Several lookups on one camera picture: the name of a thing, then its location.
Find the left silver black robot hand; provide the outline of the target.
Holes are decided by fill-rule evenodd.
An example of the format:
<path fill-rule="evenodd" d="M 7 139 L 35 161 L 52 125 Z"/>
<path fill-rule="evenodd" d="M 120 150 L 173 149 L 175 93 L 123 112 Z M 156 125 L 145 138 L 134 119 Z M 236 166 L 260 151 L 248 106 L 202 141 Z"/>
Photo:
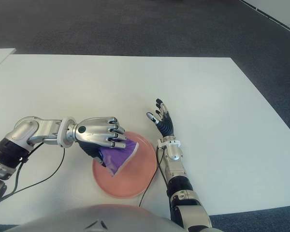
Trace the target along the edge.
<path fill-rule="evenodd" d="M 92 117 L 78 123 L 73 129 L 73 140 L 101 166 L 105 166 L 100 147 L 125 148 L 125 130 L 111 117 Z"/>

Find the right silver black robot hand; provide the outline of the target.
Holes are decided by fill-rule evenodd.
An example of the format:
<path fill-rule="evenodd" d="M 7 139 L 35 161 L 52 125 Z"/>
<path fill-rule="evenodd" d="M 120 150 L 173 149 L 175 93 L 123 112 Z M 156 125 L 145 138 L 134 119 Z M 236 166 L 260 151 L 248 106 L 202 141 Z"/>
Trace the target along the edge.
<path fill-rule="evenodd" d="M 174 136 L 173 122 L 166 105 L 162 100 L 156 99 L 156 106 L 158 108 L 156 114 L 160 116 L 160 119 L 157 119 L 151 112 L 147 112 L 146 116 L 156 125 L 163 137 Z"/>

